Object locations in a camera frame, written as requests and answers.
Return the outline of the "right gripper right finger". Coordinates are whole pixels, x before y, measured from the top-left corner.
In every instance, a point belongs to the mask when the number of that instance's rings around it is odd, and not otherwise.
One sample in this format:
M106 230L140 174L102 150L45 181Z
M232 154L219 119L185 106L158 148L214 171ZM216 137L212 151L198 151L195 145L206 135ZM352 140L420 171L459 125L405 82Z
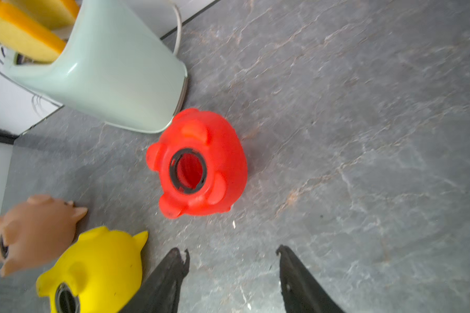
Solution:
M280 245L276 254L280 255L279 278L286 312L345 312L288 246Z

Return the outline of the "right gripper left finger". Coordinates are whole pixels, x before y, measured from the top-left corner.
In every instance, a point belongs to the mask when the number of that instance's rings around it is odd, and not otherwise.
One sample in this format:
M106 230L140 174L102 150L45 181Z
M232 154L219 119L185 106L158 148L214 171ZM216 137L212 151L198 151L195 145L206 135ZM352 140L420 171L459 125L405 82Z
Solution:
M181 284L189 273L189 267L189 251L186 250L185 258L182 258L178 248L171 249L121 311L130 313L177 312Z

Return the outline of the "yellow piggy bank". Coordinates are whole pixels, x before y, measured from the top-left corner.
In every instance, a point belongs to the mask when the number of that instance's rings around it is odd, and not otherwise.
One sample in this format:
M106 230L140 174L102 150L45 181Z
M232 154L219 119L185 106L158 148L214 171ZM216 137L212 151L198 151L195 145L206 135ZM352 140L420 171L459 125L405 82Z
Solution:
M78 296L81 312L119 312L142 284L141 252L149 233L132 236L105 226L81 233L55 265L39 276L36 290L56 312L57 287L65 283Z

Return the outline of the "black plug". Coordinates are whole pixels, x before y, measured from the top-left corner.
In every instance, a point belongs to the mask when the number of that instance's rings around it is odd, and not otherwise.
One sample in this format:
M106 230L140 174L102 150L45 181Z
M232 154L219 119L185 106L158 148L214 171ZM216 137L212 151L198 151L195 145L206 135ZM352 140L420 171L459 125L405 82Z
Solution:
M74 296L69 286L61 283L55 294L55 308L58 313L80 313L81 304L78 296Z
M3 236L0 235L0 256L3 260L6 260L9 255L9 247L4 244Z

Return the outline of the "red piggy bank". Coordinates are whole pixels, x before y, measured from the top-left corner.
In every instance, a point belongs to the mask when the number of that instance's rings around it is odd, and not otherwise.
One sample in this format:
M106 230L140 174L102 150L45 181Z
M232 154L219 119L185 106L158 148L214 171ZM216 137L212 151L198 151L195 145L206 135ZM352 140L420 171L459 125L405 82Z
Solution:
M226 213L248 182L248 162L235 129L221 115L189 108L146 151L159 175L159 208L168 219Z

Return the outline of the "pink piggy bank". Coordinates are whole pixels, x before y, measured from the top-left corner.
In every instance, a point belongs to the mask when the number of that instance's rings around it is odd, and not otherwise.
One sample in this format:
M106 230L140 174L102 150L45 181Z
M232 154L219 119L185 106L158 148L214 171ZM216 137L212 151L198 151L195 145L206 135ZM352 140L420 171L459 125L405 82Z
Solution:
M43 266L58 259L72 244L77 223L88 213L73 201L35 194L0 216L0 235L9 247L0 256L0 276Z

